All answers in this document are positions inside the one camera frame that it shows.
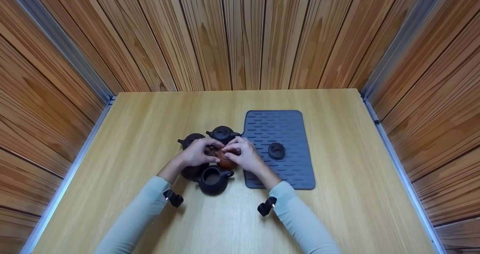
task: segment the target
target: light blue sleeve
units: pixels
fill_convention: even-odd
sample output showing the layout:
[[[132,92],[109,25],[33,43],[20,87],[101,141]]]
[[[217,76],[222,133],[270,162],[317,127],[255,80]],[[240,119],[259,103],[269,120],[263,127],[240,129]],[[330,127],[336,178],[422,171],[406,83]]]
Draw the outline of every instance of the light blue sleeve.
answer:
[[[163,192],[169,187],[163,178],[157,176],[151,178],[113,223],[94,253],[132,253],[146,227],[165,207],[167,200]]]
[[[277,199],[275,214],[305,254],[341,254],[322,222],[290,184],[279,183],[270,191],[270,196]]]

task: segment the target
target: drying mat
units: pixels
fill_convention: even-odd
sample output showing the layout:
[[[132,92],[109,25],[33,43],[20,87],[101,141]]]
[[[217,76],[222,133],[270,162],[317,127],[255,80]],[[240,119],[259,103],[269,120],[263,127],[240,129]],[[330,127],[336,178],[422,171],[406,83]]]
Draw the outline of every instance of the drying mat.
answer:
[[[242,137],[257,148],[263,161],[295,189],[314,189],[315,177],[303,115],[298,110],[250,110],[245,117]],[[285,157],[269,156],[269,145],[281,143]],[[265,188],[251,172],[245,171],[245,185],[249,188]]]

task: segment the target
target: brown wood paneling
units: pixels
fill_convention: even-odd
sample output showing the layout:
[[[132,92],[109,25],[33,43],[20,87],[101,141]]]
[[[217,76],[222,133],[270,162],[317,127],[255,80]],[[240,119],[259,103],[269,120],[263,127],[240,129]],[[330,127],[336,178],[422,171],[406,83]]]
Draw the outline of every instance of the brown wood paneling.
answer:
[[[288,89],[309,0],[266,0],[260,88]]]
[[[70,161],[93,127],[93,122],[3,37],[0,114]]]
[[[480,148],[413,183],[433,225],[480,215]]]
[[[105,104],[14,0],[0,0],[0,35],[91,121]]]
[[[178,90],[203,90],[180,0],[138,0]]]
[[[353,0],[319,88],[345,88],[395,0]]]
[[[97,0],[153,91],[176,91],[172,74],[137,0]]]
[[[119,70],[119,65],[112,64],[109,61],[109,58],[113,56],[113,53],[105,54],[107,56],[103,57],[102,54],[99,54],[98,50],[96,49],[98,42],[100,42],[101,39],[88,39],[85,33],[80,29],[75,20],[72,18],[72,16],[70,16],[59,0],[41,0],[41,2],[44,6],[46,6],[55,20],[62,26],[63,30],[77,45],[79,50],[86,57],[91,66],[96,70],[97,74],[103,79],[110,90],[115,95],[117,95],[119,92],[122,92],[123,88],[113,73],[113,71]]]
[[[365,85],[417,0],[311,0],[290,88]]]
[[[477,14],[384,119],[411,179],[480,144],[479,52]]]
[[[358,64],[349,88],[361,90],[418,0],[395,0]]]
[[[0,253],[19,253],[38,218],[0,208]]]
[[[180,0],[205,90],[231,90],[222,0]]]
[[[0,206],[40,216],[61,178],[0,150]]]
[[[85,35],[124,90],[129,92],[150,90],[132,55],[97,0],[41,1],[48,11],[53,13],[70,37],[77,43],[81,43],[84,52],[89,53],[90,58],[95,58],[96,55],[91,54],[93,51],[88,47],[85,38],[81,36]],[[98,59],[91,62],[96,62],[95,65],[101,64]],[[101,72],[101,69],[105,69],[105,66],[101,66],[96,71]]]
[[[61,177],[65,176],[72,164],[2,115],[0,115],[0,147]]]
[[[480,9],[480,0],[441,0],[423,25],[413,44],[371,99],[378,117],[384,120],[398,102],[449,46]],[[386,122],[387,133],[394,126]]]
[[[480,250],[480,219],[462,221],[435,229],[445,249]]]
[[[265,0],[223,0],[233,90],[259,90]]]
[[[137,91],[361,89],[417,0],[41,1]]]
[[[310,0],[290,88],[317,88],[352,0]]]

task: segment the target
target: black wrist mount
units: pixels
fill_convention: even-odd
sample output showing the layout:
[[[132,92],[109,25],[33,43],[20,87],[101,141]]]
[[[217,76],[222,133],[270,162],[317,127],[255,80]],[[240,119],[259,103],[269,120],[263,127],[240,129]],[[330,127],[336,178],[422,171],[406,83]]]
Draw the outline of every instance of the black wrist mount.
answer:
[[[173,192],[171,188],[163,192],[163,197],[165,197],[167,201],[170,201],[170,203],[176,208],[178,208],[183,203],[183,197],[175,194],[175,192]]]

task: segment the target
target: dark clay teapot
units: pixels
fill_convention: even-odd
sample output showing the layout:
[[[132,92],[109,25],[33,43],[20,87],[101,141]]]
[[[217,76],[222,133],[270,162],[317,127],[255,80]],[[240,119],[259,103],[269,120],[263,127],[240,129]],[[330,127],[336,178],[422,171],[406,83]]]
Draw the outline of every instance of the dark clay teapot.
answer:
[[[202,175],[193,179],[200,186],[200,190],[207,195],[218,195],[225,191],[229,177],[235,173],[231,170],[224,170],[217,165],[211,165],[203,170]]]
[[[233,130],[226,126],[219,126],[213,129],[213,131],[207,131],[207,135],[211,138],[216,139],[217,141],[226,145],[231,140],[235,139],[237,136],[241,136],[240,133],[233,132]]]
[[[178,142],[181,144],[182,149],[185,150],[193,143],[193,141],[202,138],[205,138],[203,134],[193,133],[188,135],[184,140],[178,140]],[[202,165],[195,167],[187,166],[180,172],[180,174],[188,180],[193,180],[199,177],[202,171],[205,170],[209,165],[209,163],[203,163]]]

